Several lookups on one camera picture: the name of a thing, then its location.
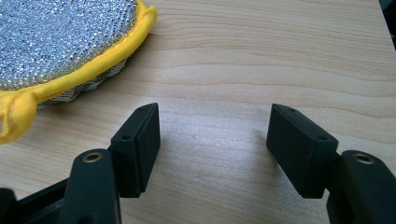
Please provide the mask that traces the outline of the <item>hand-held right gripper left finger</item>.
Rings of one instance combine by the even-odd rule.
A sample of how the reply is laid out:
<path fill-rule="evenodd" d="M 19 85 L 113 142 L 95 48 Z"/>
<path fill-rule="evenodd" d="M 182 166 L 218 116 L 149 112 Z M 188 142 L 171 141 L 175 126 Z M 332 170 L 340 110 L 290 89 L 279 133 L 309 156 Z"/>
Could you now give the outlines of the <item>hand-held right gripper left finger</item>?
<path fill-rule="evenodd" d="M 160 145 L 159 106 L 138 107 L 109 148 L 74 159 L 58 224 L 121 224 L 120 199 L 146 191 Z"/>

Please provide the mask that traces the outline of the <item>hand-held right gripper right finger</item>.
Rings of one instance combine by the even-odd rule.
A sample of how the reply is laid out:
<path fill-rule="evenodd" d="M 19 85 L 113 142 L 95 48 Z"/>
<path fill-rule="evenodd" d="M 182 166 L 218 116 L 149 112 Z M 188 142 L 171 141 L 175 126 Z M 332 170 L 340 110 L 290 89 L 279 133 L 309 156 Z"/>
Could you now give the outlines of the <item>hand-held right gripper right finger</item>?
<path fill-rule="evenodd" d="M 298 110 L 273 104 L 266 145 L 296 191 L 326 204 L 331 224 L 396 224 L 396 176 L 379 158 L 336 152 L 338 141 Z"/>

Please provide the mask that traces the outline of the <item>silver scouring pad yellow trim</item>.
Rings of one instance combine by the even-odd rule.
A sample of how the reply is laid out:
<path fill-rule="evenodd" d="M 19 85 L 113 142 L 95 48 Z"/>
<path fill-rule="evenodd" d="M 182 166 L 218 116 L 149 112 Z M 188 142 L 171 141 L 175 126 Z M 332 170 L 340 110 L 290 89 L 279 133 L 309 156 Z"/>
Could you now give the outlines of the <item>silver scouring pad yellow trim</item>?
<path fill-rule="evenodd" d="M 156 20 L 142 0 L 0 0 L 0 145 L 27 132 L 39 105 L 117 74 Z"/>

